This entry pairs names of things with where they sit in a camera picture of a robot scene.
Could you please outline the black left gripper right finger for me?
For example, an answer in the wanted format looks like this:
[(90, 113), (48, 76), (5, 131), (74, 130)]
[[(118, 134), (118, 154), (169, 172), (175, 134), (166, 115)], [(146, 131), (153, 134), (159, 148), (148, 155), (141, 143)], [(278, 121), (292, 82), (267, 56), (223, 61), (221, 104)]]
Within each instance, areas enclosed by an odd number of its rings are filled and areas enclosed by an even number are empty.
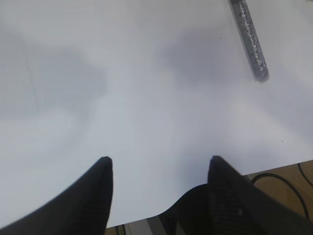
[(311, 235), (312, 222), (259, 190), (226, 160), (213, 156), (208, 171), (215, 235)]

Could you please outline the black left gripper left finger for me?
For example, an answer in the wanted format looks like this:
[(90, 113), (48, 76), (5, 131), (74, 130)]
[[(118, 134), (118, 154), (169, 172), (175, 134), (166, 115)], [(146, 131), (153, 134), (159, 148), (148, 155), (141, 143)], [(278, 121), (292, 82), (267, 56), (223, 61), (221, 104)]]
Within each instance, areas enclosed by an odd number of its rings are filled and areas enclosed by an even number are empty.
[(65, 191), (0, 230), (2, 235), (103, 235), (113, 194), (112, 160), (100, 158)]

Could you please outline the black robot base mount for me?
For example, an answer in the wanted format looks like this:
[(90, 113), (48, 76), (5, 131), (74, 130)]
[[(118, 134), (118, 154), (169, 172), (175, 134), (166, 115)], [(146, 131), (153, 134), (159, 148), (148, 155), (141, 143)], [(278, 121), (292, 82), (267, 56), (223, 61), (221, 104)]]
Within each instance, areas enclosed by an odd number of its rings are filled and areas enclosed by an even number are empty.
[(181, 226), (186, 235), (211, 235), (208, 185), (203, 184), (186, 192), (159, 218), (167, 235), (175, 235)]

